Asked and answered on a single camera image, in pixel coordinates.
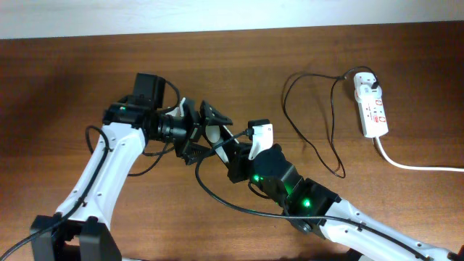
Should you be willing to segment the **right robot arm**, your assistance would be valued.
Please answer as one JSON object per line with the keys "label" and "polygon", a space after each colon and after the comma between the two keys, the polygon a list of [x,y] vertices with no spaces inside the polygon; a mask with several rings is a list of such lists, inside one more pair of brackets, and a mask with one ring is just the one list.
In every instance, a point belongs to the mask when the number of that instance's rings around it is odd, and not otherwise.
{"label": "right robot arm", "polygon": [[394,230],[358,210],[319,183],[302,177],[279,145],[253,152],[251,144],[234,144],[228,177],[249,181],[273,200],[298,231],[349,247],[356,260],[462,260],[462,252],[433,246]]}

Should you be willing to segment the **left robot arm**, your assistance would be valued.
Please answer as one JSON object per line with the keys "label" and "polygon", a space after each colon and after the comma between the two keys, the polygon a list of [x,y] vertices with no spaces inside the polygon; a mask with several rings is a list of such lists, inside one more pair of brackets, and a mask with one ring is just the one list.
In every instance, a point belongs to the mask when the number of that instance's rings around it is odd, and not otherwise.
{"label": "left robot arm", "polygon": [[68,197],[53,216],[39,215],[30,227],[34,260],[122,260],[110,233],[112,214],[125,180],[150,141],[174,146],[177,157],[190,165],[207,152],[210,143],[231,120],[203,101],[195,109],[178,97],[164,108],[169,81],[158,75],[136,75],[133,92],[105,111],[99,140],[90,146],[91,158]]}

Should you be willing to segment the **black smartphone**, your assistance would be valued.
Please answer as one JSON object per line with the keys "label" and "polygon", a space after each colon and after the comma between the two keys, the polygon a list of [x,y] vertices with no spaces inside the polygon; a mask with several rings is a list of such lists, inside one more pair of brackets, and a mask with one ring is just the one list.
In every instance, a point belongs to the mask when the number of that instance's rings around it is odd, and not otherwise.
{"label": "black smartphone", "polygon": [[[210,125],[205,128],[205,135],[208,144],[211,147],[228,140],[233,134],[228,130],[225,125]],[[229,167],[238,152],[238,141],[235,139],[228,142],[222,147],[215,150],[216,155],[220,158],[222,163]]]}

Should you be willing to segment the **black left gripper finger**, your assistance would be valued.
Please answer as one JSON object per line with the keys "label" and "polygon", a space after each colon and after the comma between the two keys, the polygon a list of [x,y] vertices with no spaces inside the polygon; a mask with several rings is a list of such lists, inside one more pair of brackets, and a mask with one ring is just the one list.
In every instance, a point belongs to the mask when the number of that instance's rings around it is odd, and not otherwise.
{"label": "black left gripper finger", "polygon": [[189,144],[183,153],[184,162],[186,165],[192,165],[204,157],[209,150],[210,148],[199,144]]}
{"label": "black left gripper finger", "polygon": [[199,110],[203,126],[233,125],[233,121],[221,114],[207,101],[203,101]]}

